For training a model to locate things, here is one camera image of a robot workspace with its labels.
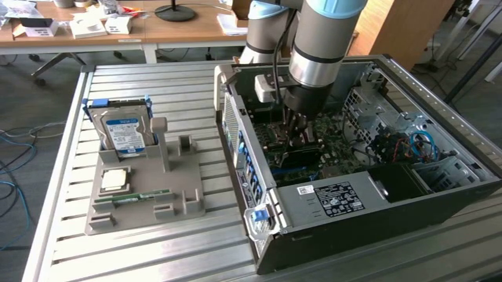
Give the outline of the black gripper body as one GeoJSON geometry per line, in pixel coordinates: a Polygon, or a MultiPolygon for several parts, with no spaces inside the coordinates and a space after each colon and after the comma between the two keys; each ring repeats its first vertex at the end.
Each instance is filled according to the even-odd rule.
{"type": "Polygon", "coordinates": [[[295,114],[300,114],[307,118],[313,118],[324,108],[332,85],[331,83],[320,88],[311,88],[303,85],[287,87],[284,117],[292,118],[295,114]]]}

